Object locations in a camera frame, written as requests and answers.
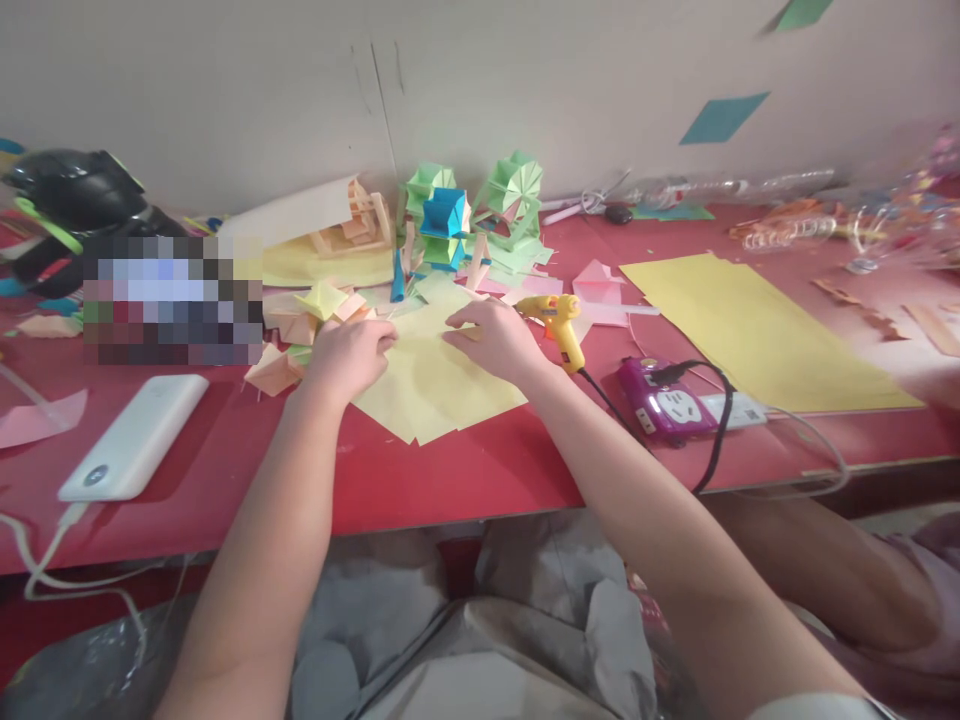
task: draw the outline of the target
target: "right hand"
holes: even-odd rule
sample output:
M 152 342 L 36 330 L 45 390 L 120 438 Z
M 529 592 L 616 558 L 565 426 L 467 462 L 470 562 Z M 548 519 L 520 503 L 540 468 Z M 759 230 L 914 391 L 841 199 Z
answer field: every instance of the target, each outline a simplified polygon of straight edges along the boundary
M 491 375 L 523 385 L 528 377 L 555 367 L 540 351 L 530 328 L 520 314 L 499 300 L 472 302 L 447 318 L 454 328 L 473 323 L 480 328 L 473 339 L 456 331 L 443 339 Z

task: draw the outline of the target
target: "person's arm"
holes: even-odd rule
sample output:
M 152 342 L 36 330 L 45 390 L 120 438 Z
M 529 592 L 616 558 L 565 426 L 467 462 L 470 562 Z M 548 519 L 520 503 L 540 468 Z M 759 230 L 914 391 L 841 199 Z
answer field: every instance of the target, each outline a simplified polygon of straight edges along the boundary
M 317 335 L 307 376 L 197 601 L 157 718 L 283 717 L 330 542 L 340 419 L 386 369 L 383 353 L 395 338 L 393 325 L 377 321 Z
M 607 539 L 657 599 L 714 717 L 742 720 L 801 693 L 865 695 L 710 513 L 544 357 L 512 308 L 475 302 L 447 323 L 480 326 L 479 339 L 444 338 L 526 395 Z

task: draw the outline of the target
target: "white cable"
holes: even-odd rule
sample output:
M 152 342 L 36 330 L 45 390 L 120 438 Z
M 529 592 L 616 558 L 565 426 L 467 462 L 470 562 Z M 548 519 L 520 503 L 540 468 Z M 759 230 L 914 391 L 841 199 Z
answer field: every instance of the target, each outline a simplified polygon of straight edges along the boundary
M 814 426 L 814 424 L 811 423 L 809 420 L 807 420 L 804 417 L 801 417 L 800 415 L 797 415 L 796 413 L 792 413 L 789 410 L 784 410 L 783 408 L 775 407 L 773 405 L 768 405 L 767 410 L 772 410 L 773 412 L 781 413 L 782 415 L 786 415 L 787 417 L 792 418 L 793 420 L 796 420 L 798 423 L 800 423 L 801 425 L 806 427 L 808 430 L 810 430 L 810 432 L 816 435 L 820 439 L 820 442 L 822 442 L 827 447 L 827 449 L 830 450 L 830 453 L 836 459 L 837 469 L 840 471 L 840 475 L 838 476 L 837 481 L 833 485 L 831 485 L 828 488 L 823 488 L 822 490 L 812 490 L 810 492 L 791 493 L 790 495 L 772 495 L 768 497 L 757 497 L 757 496 L 749 495 L 746 493 L 738 493 L 739 495 L 750 498 L 751 500 L 797 500 L 799 498 L 811 498 L 811 497 L 818 497 L 820 495 L 829 495 L 830 493 L 835 493 L 838 490 L 842 490 L 847 486 L 847 484 L 850 482 L 850 475 L 851 475 L 850 466 L 847 465 L 847 461 L 843 458 L 843 455 L 841 454 L 837 446 L 834 445 L 832 442 L 830 442 L 830 440 L 827 438 L 826 435 L 820 432 L 816 428 L 816 426 Z
M 60 520 L 57 521 L 57 531 L 54 533 L 53 539 L 50 541 L 50 545 L 47 547 L 47 551 L 44 553 L 43 558 L 39 563 L 33 559 L 33 553 L 30 552 L 30 546 L 27 542 L 26 527 L 24 524 L 16 518 L 0 513 L 0 521 L 4 522 L 13 529 L 13 535 L 16 541 L 17 551 L 20 553 L 20 559 L 30 571 L 30 578 L 27 580 L 26 587 L 23 590 L 23 597 L 31 602 L 40 602 L 46 600 L 66 600 L 71 598 L 94 597 L 96 595 L 107 594 L 119 595 L 120 599 L 123 600 L 124 604 L 127 606 L 127 610 L 130 613 L 130 618 L 137 630 L 137 654 L 134 667 L 140 667 L 147 652 L 147 628 L 144 626 L 143 620 L 140 618 L 140 611 L 137 609 L 136 603 L 134 603 L 130 593 L 128 593 L 126 590 L 122 590 L 120 588 L 105 588 L 102 590 L 85 590 L 81 592 L 55 593 L 51 595 L 38 595 L 35 591 L 38 582 L 56 589 L 102 587 L 108 583 L 117 582 L 118 580 L 123 580 L 153 569 L 152 567 L 140 568 L 132 573 L 127 573 L 126 575 L 122 575 L 117 578 L 110 578 L 109 580 L 97 580 L 87 583 L 68 583 L 47 575 L 44 571 L 46 570 L 47 565 L 49 565 L 53 560 L 53 557 L 56 554 L 60 543 L 63 541 L 64 536 L 71 527 L 80 521 L 80 518 L 83 517 L 87 507 L 88 503 L 72 503 L 67 507 L 66 512 L 64 512 Z

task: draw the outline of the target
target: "white wall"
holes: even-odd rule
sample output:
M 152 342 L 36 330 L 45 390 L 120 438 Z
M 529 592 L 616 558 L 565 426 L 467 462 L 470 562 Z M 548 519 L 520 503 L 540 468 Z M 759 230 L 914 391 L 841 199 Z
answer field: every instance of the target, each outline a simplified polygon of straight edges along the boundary
M 960 117 L 956 0 L 837 0 L 774 34 L 785 0 L 7 4 L 0 135 L 109 148 L 154 201 L 210 211 L 357 170 L 390 191 L 419 160 L 474 190 L 518 147 L 545 197 L 626 166 L 849 169 Z M 766 90 L 730 142 L 678 145 L 707 100 Z

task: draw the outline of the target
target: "left hand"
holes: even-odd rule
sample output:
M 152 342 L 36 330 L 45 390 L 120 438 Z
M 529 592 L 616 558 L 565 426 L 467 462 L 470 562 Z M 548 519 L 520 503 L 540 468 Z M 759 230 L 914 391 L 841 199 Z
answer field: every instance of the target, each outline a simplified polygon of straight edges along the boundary
M 384 353 L 397 341 L 397 329 L 384 320 L 326 323 L 313 342 L 313 356 L 298 393 L 346 407 L 387 369 Z

